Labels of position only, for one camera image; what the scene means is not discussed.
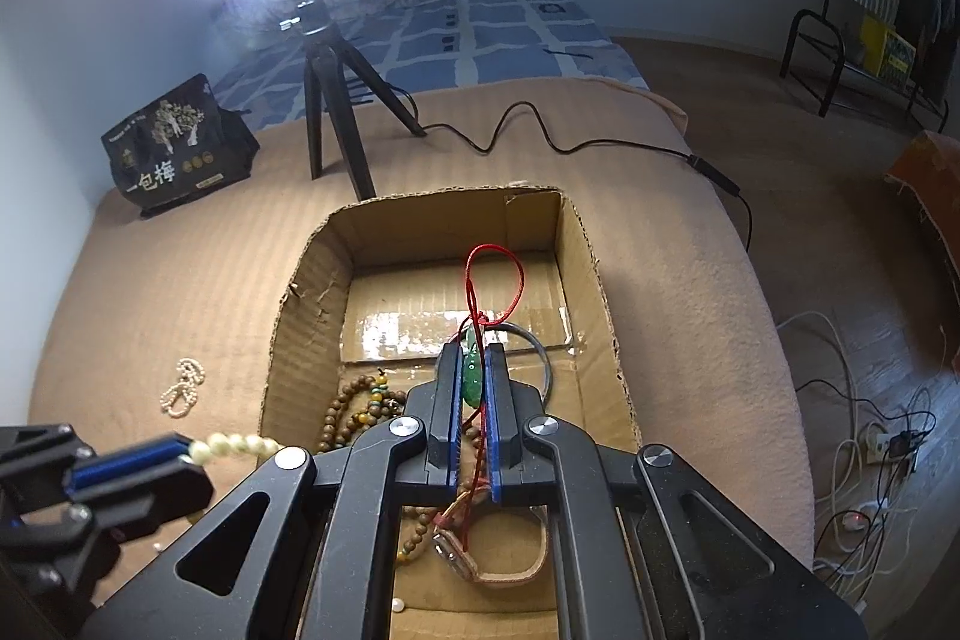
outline pearl necklace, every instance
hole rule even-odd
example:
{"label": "pearl necklace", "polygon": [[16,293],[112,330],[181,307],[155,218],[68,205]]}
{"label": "pearl necklace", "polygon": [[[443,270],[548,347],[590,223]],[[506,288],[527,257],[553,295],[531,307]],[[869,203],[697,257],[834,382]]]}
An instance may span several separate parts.
{"label": "pearl necklace", "polygon": [[[195,358],[181,358],[176,362],[176,374],[179,381],[160,394],[160,410],[171,418],[183,418],[200,399],[197,388],[203,385],[206,373]],[[175,411],[174,405],[180,398],[184,399],[184,408]]]}

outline metal rack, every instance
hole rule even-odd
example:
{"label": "metal rack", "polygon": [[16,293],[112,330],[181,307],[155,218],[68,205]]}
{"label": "metal rack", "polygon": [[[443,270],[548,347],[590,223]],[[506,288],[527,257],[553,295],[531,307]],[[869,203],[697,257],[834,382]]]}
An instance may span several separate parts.
{"label": "metal rack", "polygon": [[[861,109],[860,106],[853,106],[852,104],[844,104],[840,103],[840,101],[834,101],[834,96],[837,92],[837,88],[840,86],[840,79],[843,76],[843,72],[851,71],[859,77],[862,77],[863,79],[882,87],[886,91],[906,99],[907,104],[906,108],[904,109],[904,119],[912,121],[920,128],[925,128],[925,126],[914,115],[914,106],[920,106],[922,109],[926,109],[934,116],[938,117],[940,119],[940,123],[937,127],[937,133],[942,133],[944,126],[947,125],[947,119],[949,118],[949,101],[944,99],[943,106],[937,106],[937,104],[934,104],[933,101],[930,101],[927,96],[923,95],[923,90],[920,89],[920,85],[915,80],[908,78],[904,87],[898,87],[897,85],[892,85],[890,82],[881,80],[879,77],[875,77],[869,71],[866,71],[856,65],[856,63],[848,61],[847,49],[843,41],[843,34],[837,25],[834,25],[829,21],[829,19],[827,19],[827,12],[829,11],[829,8],[830,0],[824,0],[822,10],[819,11],[819,13],[811,8],[801,8],[798,13],[794,15],[793,22],[790,25],[790,34],[786,39],[784,58],[781,61],[781,72],[779,72],[781,79],[786,79],[786,77],[789,75],[794,77],[797,82],[800,82],[800,86],[808,91],[810,95],[816,98],[817,101],[819,101],[820,109],[817,113],[821,117],[826,117],[827,111],[829,111],[830,107],[834,106],[834,104],[835,106],[842,106],[843,109],[851,109],[853,111],[858,111],[860,113],[869,115],[872,112],[865,111],[864,109]],[[816,35],[811,35],[807,32],[801,32],[800,23],[802,23],[803,20],[808,17],[817,22],[820,27],[826,31],[827,34],[829,34],[829,37],[832,40],[824,40],[816,37]],[[816,89],[814,89],[804,77],[791,68],[791,61],[793,59],[795,46],[797,45],[797,39],[803,40],[806,44],[813,48],[815,52],[819,53],[824,58],[827,58],[827,60],[832,63],[832,72],[830,72],[830,77],[827,81],[827,88],[824,90],[823,94],[817,92]],[[864,92],[856,87],[852,87],[851,85],[844,85],[844,89],[850,90],[853,93],[865,96],[867,98],[877,98],[877,96]]]}

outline black cord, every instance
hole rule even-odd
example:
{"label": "black cord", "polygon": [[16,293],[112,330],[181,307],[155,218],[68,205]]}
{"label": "black cord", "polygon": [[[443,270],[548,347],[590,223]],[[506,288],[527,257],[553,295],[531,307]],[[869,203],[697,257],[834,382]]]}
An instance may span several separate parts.
{"label": "black cord", "polygon": [[931,424],[929,429],[925,429],[923,432],[920,432],[920,436],[926,437],[928,434],[930,434],[930,432],[933,432],[933,429],[935,429],[935,427],[937,426],[937,416],[934,415],[928,409],[918,409],[918,410],[915,410],[914,412],[902,413],[901,415],[886,415],[880,410],[880,408],[877,405],[874,404],[874,402],[871,399],[858,399],[858,398],[848,396],[843,391],[841,391],[836,385],[832,384],[832,382],[828,382],[825,379],[809,379],[803,385],[795,388],[794,390],[797,393],[800,393],[800,391],[802,391],[806,386],[813,385],[815,382],[819,382],[819,384],[822,384],[827,386],[828,388],[831,388],[835,394],[837,394],[838,396],[842,396],[848,402],[854,402],[854,403],[859,402],[859,403],[864,403],[864,405],[870,405],[875,410],[877,415],[880,415],[880,417],[883,418],[883,420],[885,421],[899,421],[902,418],[909,419],[911,415],[928,416],[929,419],[933,419],[933,423]]}
{"label": "black cord", "polygon": [[[388,85],[388,87],[390,87],[391,90],[394,90],[394,92],[405,96],[405,98],[410,101],[414,119],[419,123],[419,108],[416,105],[414,97],[402,87],[397,87],[396,85]],[[710,166],[701,157],[698,157],[695,154],[680,152],[679,149],[661,147],[657,144],[645,144],[642,141],[628,141],[624,138],[589,138],[587,141],[574,144],[572,147],[558,147],[553,138],[550,137],[550,131],[546,128],[544,117],[541,116],[539,109],[537,109],[534,104],[530,103],[530,101],[515,101],[515,103],[507,106],[507,109],[500,117],[500,121],[496,124],[496,128],[493,129],[493,135],[490,137],[490,143],[488,143],[486,147],[481,147],[472,138],[470,138],[469,135],[463,133],[463,131],[459,130],[459,128],[454,128],[453,125],[450,125],[450,123],[438,122],[431,123],[430,125],[422,125],[421,127],[424,130],[449,130],[450,133],[454,133],[459,136],[459,138],[467,143],[469,147],[474,150],[474,152],[477,152],[477,154],[491,154],[491,152],[493,152],[493,148],[496,147],[496,142],[500,138],[500,133],[503,130],[504,125],[507,124],[507,120],[510,118],[510,112],[516,109],[517,106],[527,106],[528,109],[533,111],[534,117],[536,117],[536,123],[539,125],[541,133],[544,135],[544,141],[546,141],[547,146],[550,149],[553,149],[553,151],[557,154],[576,154],[576,152],[580,152],[581,149],[587,149],[587,147],[629,147],[631,149],[648,149],[650,152],[662,152],[663,154],[673,155],[673,157],[680,157],[681,160],[684,160],[695,171],[707,177],[709,181],[720,187],[720,189],[731,194],[734,198],[740,200],[744,205],[744,208],[747,210],[747,240],[744,243],[744,247],[748,253],[750,252],[750,243],[752,241],[752,237],[754,237],[754,213],[750,209],[750,205],[747,203],[747,200],[743,197],[743,194],[740,192],[740,188],[737,187],[736,184],[733,184],[731,180],[728,180],[719,171],[713,168],[713,166]]]}
{"label": "black cord", "polygon": [[510,112],[517,108],[517,106],[527,106],[528,109],[533,111],[534,116],[536,117],[536,123],[541,128],[541,133],[544,135],[544,140],[547,143],[547,146],[550,149],[553,149],[557,154],[575,154],[575,152],[580,152],[581,149],[587,149],[587,147],[598,147],[598,146],[617,146],[617,147],[631,147],[632,149],[649,149],[651,152],[663,152],[664,154],[672,154],[674,157],[680,157],[683,160],[686,160],[690,155],[687,152],[680,152],[679,149],[670,149],[669,147],[659,147],[656,144],[644,144],[642,141],[628,141],[622,138],[589,138],[587,141],[582,141],[579,144],[575,144],[572,147],[558,147],[554,140],[550,137],[550,131],[546,128],[546,123],[544,123],[544,117],[539,113],[539,109],[531,104],[530,101],[515,101],[515,103],[507,106],[507,109],[503,112],[503,116],[500,117],[500,121],[496,124],[496,128],[493,129],[493,135],[490,138],[490,144],[486,147],[481,147],[472,138],[467,136],[461,130],[454,128],[450,123],[438,122],[431,125],[424,125],[424,130],[435,130],[435,128],[443,128],[444,130],[450,130],[453,133],[456,133],[462,140],[466,141],[474,149],[475,152],[479,154],[491,154],[493,148],[496,147],[496,142],[500,138],[500,133],[503,130],[504,125],[507,124],[507,120],[510,119]]}
{"label": "black cord", "polygon": [[858,512],[852,507],[848,507],[846,510],[839,510],[830,516],[830,519],[827,521],[827,525],[824,526],[824,530],[820,532],[820,536],[817,537],[817,544],[813,546],[813,555],[817,555],[817,551],[820,550],[820,544],[824,541],[824,537],[827,536],[829,528],[833,525],[833,522],[839,518],[843,518],[848,512]]}
{"label": "black cord", "polygon": [[824,581],[824,582],[827,582],[828,584],[829,584],[829,581],[833,578],[840,579],[843,568],[847,566],[848,562],[850,562],[850,560],[856,555],[856,552],[859,551],[861,547],[866,547],[866,545],[870,542],[871,535],[874,532],[875,526],[877,525],[877,518],[880,518],[880,526],[882,528],[881,534],[886,533],[886,518],[880,517],[881,516],[880,507],[882,506],[883,501],[886,501],[887,498],[890,496],[890,489],[894,485],[894,475],[896,475],[896,469],[899,468],[899,464],[898,464],[896,467],[894,467],[894,471],[890,472],[890,480],[888,480],[887,482],[887,490],[884,492],[883,497],[881,499],[880,483],[883,482],[883,467],[886,465],[886,461],[887,461],[887,453],[886,451],[884,451],[883,460],[880,462],[880,473],[877,475],[877,515],[875,515],[874,517],[872,517],[872,519],[870,519],[870,525],[867,526],[867,533],[863,535],[863,539],[860,540],[860,542],[858,542],[853,547],[853,550],[848,553],[847,557],[843,561],[841,561],[840,564],[837,565],[836,570],[833,571],[833,575],[829,576],[829,578],[827,578],[827,580]]}
{"label": "black cord", "polygon": [[747,199],[743,197],[742,193],[738,193],[736,196],[740,199],[740,203],[744,205],[744,208],[747,210],[747,242],[744,245],[747,252],[750,252],[750,242],[754,238],[754,210],[750,209],[750,205],[747,203]]}

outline tripod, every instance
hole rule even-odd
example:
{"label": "tripod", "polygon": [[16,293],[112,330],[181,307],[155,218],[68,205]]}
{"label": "tripod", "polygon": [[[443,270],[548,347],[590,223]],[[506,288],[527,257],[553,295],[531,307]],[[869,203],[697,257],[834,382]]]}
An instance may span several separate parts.
{"label": "tripod", "polygon": [[320,116],[323,108],[320,98],[325,98],[326,109],[333,123],[333,133],[340,144],[340,152],[347,163],[347,171],[353,190],[359,201],[376,198],[370,165],[363,149],[363,141],[357,128],[357,120],[350,104],[347,82],[344,80],[344,65],[349,67],[384,106],[406,125],[415,136],[425,136],[406,106],[390,89],[387,82],[363,55],[340,33],[337,23],[323,0],[308,0],[299,6],[299,27],[304,34],[304,99],[306,101],[306,135],[310,149],[310,176],[317,179],[323,173],[323,153],[320,146]]}

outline power cord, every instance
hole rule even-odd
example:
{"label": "power cord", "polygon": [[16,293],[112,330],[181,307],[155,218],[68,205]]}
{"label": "power cord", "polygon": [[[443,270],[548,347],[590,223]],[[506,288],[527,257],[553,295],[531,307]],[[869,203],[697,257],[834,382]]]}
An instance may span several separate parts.
{"label": "power cord", "polygon": [[923,429],[921,432],[915,432],[915,434],[920,438],[927,437],[930,433],[933,433],[933,429],[935,429],[935,427],[937,426],[937,416],[934,415],[933,412],[929,409],[918,409],[918,410],[914,410],[913,412],[902,413],[901,415],[887,415],[874,403],[872,399],[859,399],[856,396],[848,396],[843,391],[841,391],[836,385],[832,384],[832,382],[826,381],[825,379],[820,379],[820,378],[809,379],[803,385],[798,386],[795,390],[797,391],[797,393],[800,393],[800,391],[802,391],[804,388],[807,388],[808,386],[813,384],[821,384],[821,385],[827,386],[828,388],[832,389],[832,391],[837,396],[843,397],[848,402],[860,403],[861,405],[870,405],[874,409],[875,413],[877,413],[877,415],[880,415],[880,417],[883,418],[883,420],[885,421],[899,421],[904,418],[906,418],[909,421],[909,419],[913,415],[928,416],[928,420],[932,420],[932,423],[930,424],[930,428]]}
{"label": "power cord", "polygon": [[[414,119],[419,123],[419,108],[416,105],[414,97],[402,87],[397,87],[396,85],[389,86],[391,90],[400,93],[400,95],[405,96],[407,101],[410,101]],[[744,247],[748,253],[750,252],[750,243],[752,241],[752,237],[754,237],[754,213],[752,213],[750,205],[743,197],[740,187],[733,180],[725,177],[717,168],[710,165],[709,162],[706,162],[697,154],[680,152],[679,149],[661,147],[657,144],[645,144],[642,141],[629,141],[623,138],[589,138],[587,141],[574,144],[572,147],[559,147],[550,137],[550,131],[547,130],[546,123],[544,123],[544,117],[541,116],[539,109],[537,109],[536,106],[531,103],[531,101],[514,101],[512,104],[510,104],[510,106],[507,106],[507,109],[504,110],[503,115],[500,117],[500,121],[496,124],[496,128],[493,129],[493,135],[491,135],[490,143],[488,143],[486,147],[481,147],[472,138],[470,138],[469,135],[466,135],[459,128],[454,128],[453,125],[450,125],[450,123],[431,123],[430,125],[421,125],[421,128],[424,130],[449,130],[450,133],[454,133],[455,135],[459,136],[459,138],[467,143],[469,147],[474,150],[474,152],[477,152],[477,154],[491,154],[491,152],[493,152],[493,148],[496,147],[496,142],[500,138],[500,133],[503,130],[504,125],[506,125],[507,120],[510,118],[510,113],[516,109],[517,106],[526,106],[528,109],[533,111],[534,117],[536,117],[536,123],[539,125],[541,133],[544,135],[544,141],[546,141],[547,146],[550,149],[553,149],[553,151],[557,154],[576,154],[576,152],[580,152],[581,149],[587,149],[587,147],[629,147],[631,149],[646,149],[648,152],[661,152],[661,154],[669,154],[672,155],[672,157],[680,158],[698,174],[706,177],[709,181],[719,187],[719,189],[730,194],[733,196],[733,198],[736,198],[744,205],[744,208],[747,210],[747,238],[744,242]]]}

